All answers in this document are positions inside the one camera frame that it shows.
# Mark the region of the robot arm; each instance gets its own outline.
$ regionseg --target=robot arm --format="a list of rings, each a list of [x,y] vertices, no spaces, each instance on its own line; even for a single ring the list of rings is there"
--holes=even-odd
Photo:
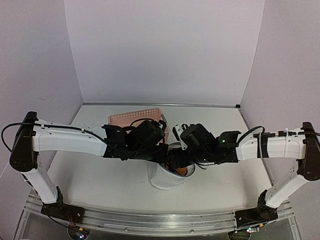
[[[104,125],[92,129],[58,126],[38,120],[36,112],[29,112],[16,134],[10,165],[21,172],[38,192],[43,201],[43,214],[68,220],[68,213],[75,223],[81,222],[84,209],[63,203],[59,187],[52,183],[38,159],[40,151],[81,152],[122,160],[140,159],[166,163],[171,169],[191,164],[208,166],[257,158],[298,159],[297,166],[260,195],[256,208],[236,212],[238,227],[277,219],[277,207],[285,199],[305,183],[320,178],[320,144],[308,122],[303,123],[303,128],[292,131],[245,133],[243,136],[239,131],[227,131],[219,137],[214,137],[199,123],[190,126],[179,124],[173,128],[173,133],[181,147],[171,151],[168,151],[164,141],[159,143],[164,139],[165,128],[164,122],[148,120],[138,127]]]
[[[239,136],[238,131],[228,131],[217,138],[205,131],[200,124],[186,129],[183,126],[185,124],[176,125],[173,133],[178,141],[183,142],[181,146],[185,147],[182,149],[189,151],[188,156],[194,151],[202,152],[194,157],[195,163],[202,164],[201,166],[260,158],[297,159],[295,166],[260,195],[257,207],[235,212],[238,228],[277,219],[277,208],[284,200],[309,181],[320,179],[320,144],[309,122],[304,122],[302,128],[290,131],[286,129],[243,136]],[[177,166],[183,166],[184,163],[179,161],[179,150],[176,151]]]

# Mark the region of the zip tie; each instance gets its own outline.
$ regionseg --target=zip tie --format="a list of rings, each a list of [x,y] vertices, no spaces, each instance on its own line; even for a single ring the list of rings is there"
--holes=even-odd
[[[261,146],[261,132],[259,132],[259,150],[260,150],[260,158],[263,158],[262,155],[262,146]]]
[[[285,135],[285,144],[284,144],[284,158],[287,157],[287,140],[289,135],[289,129],[286,127],[285,131],[286,131],[286,135]]]

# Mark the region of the white tabletop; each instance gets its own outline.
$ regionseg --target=white tabletop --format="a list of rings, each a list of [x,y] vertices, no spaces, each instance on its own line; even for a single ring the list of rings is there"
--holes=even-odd
[[[102,126],[108,116],[155,106],[84,105],[73,125]],[[236,108],[160,106],[169,126],[203,124],[215,137],[224,131],[246,132]],[[170,131],[168,143],[176,142]],[[90,154],[62,152],[55,155],[48,174],[62,191],[65,203],[128,212],[212,212],[252,208],[268,189],[260,159],[196,167],[195,173],[173,190],[160,190],[148,179],[150,163],[144,160],[101,158]]]

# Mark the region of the black cable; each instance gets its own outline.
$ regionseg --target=black cable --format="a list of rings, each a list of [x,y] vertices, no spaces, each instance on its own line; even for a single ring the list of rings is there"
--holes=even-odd
[[[243,134],[243,135],[239,138],[239,140],[238,140],[238,142],[237,142],[236,144],[239,146],[240,142],[241,142],[246,136],[248,136],[250,133],[252,133],[253,131],[255,131],[255,130],[259,129],[259,128],[262,128],[262,133],[264,133],[264,132],[266,131],[266,129],[265,129],[264,126],[256,126],[256,127],[254,127],[254,128],[251,128],[249,131],[247,131],[245,134]]]
[[[152,119],[152,118],[139,118],[139,119],[137,119],[137,120],[134,120],[134,121],[130,124],[130,127],[131,127],[133,124],[135,124],[136,122],[139,122],[139,121],[142,121],[142,120],[149,120],[149,121],[151,121],[151,122],[155,122],[155,120]]]
[[[73,229],[73,230],[75,230],[75,229],[76,229],[76,231],[78,231],[78,229],[77,229],[76,227],[74,227],[74,226],[72,226],[72,227],[70,227],[70,226],[66,226],[66,225],[62,224],[61,222],[58,222],[58,221],[54,220],[51,216],[49,216],[49,215],[48,215],[48,213],[47,213],[47,210],[46,210],[46,207],[45,207],[45,206],[43,207],[43,210],[44,210],[44,212],[45,212],[46,216],[47,216],[51,221],[53,221],[53,222],[55,222],[56,224],[59,224],[59,225],[61,225],[61,226],[65,227],[65,228],[67,228],[67,229]]]
[[[215,157],[216,154],[211,153],[208,151],[207,146],[205,145],[204,147],[201,148],[207,155],[211,156],[211,157]]]
[[[199,162],[197,164],[199,164],[200,166],[203,166],[203,167],[216,165],[214,163],[212,163],[212,164],[201,164]]]
[[[199,165],[199,163],[194,162],[199,168],[203,169],[203,170],[207,170],[207,168],[202,167],[201,165]]]
[[[261,222],[258,222],[258,221],[247,222],[247,223],[245,223],[245,224],[243,224],[243,225],[241,225],[241,226],[238,226],[238,227],[237,227],[237,229],[238,229],[237,232],[239,232],[239,231],[244,231],[245,228],[244,228],[244,229],[239,229],[239,228],[243,228],[243,227],[245,227],[245,226],[250,226],[250,225],[253,224],[253,223],[256,223],[255,226],[257,226],[257,225],[259,225]],[[230,236],[229,238],[232,239],[235,234],[236,234],[236,230],[234,230],[234,231],[231,233],[231,236]]]
[[[164,146],[165,146],[165,138],[162,138],[162,145],[161,145],[161,147],[159,148],[159,149],[157,149],[157,150],[155,150],[155,151],[152,151],[152,152],[148,152],[149,154],[155,154],[155,153],[157,153],[157,152],[160,152],[163,148],[164,148]]]
[[[318,137],[320,137],[320,133],[319,132],[313,132],[313,131],[300,131],[298,132],[298,135],[306,135],[306,134],[311,134],[311,135],[316,135]]]
[[[5,133],[5,130],[7,130],[8,128],[10,127],[13,127],[13,126],[20,126],[20,125],[29,125],[29,126],[33,126],[33,123],[26,123],[26,122],[16,122],[16,123],[11,123],[11,124],[8,124],[7,126],[5,126],[2,131],[1,131],[1,140],[4,144],[4,146],[6,147],[6,149],[8,149],[10,152],[12,152],[11,148],[7,145],[6,141],[5,141],[5,138],[4,138],[4,133]]]
[[[84,129],[83,132],[85,132],[85,133],[87,133],[87,134],[90,134],[90,135],[96,137],[97,139],[99,139],[100,141],[102,141],[104,144],[106,144],[109,148],[111,148],[111,149],[113,149],[113,150],[115,150],[115,151],[118,151],[118,152],[122,152],[122,153],[133,153],[133,154],[135,154],[135,153],[137,153],[137,152],[146,151],[146,150],[148,150],[148,149],[150,148],[150,147],[148,146],[148,147],[145,147],[145,148],[143,148],[143,149],[141,149],[141,150],[120,150],[120,149],[118,149],[118,148],[116,148],[116,147],[111,146],[111,145],[110,145],[109,143],[107,143],[102,137],[100,137],[99,135],[93,133],[92,131],[88,131],[88,130]]]
[[[267,221],[264,222],[264,223],[261,223],[260,221],[250,221],[250,222],[247,222],[247,223],[242,224],[241,226],[238,226],[237,228],[239,229],[239,228],[243,228],[243,227],[248,227],[248,226],[250,226],[250,225],[252,225],[252,224],[254,224],[255,226],[256,226],[256,225],[260,225],[260,224],[265,225],[265,224],[267,224],[267,223],[268,223]]]
[[[132,156],[131,159],[135,159],[135,158],[138,156],[139,151],[140,151],[140,149],[142,149],[142,147],[143,147],[143,146],[141,146],[141,147],[137,150],[136,154],[135,154],[134,156]]]
[[[22,173],[21,175],[23,176],[24,181],[25,181],[26,183],[28,183],[31,187],[34,187],[34,186],[32,186],[32,184],[29,182],[28,178],[27,178],[23,173]]]

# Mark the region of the metal edge strip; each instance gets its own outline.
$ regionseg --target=metal edge strip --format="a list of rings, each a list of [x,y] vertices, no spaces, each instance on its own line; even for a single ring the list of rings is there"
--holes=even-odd
[[[20,240],[24,237],[24,233],[29,220],[29,215],[30,215],[30,212],[28,210],[25,210],[25,209],[22,210],[14,236],[12,238],[13,240]]]
[[[296,216],[292,216],[288,220],[292,231],[293,240],[301,240],[302,237],[298,227]]]
[[[155,102],[84,102],[83,105],[92,106],[164,106],[164,107],[198,107],[234,109],[235,105],[214,105],[197,103],[155,103]]]
[[[42,216],[42,202],[31,192],[25,210]],[[233,210],[189,213],[133,213],[86,208],[83,224],[94,230],[137,236],[203,236],[235,229]]]

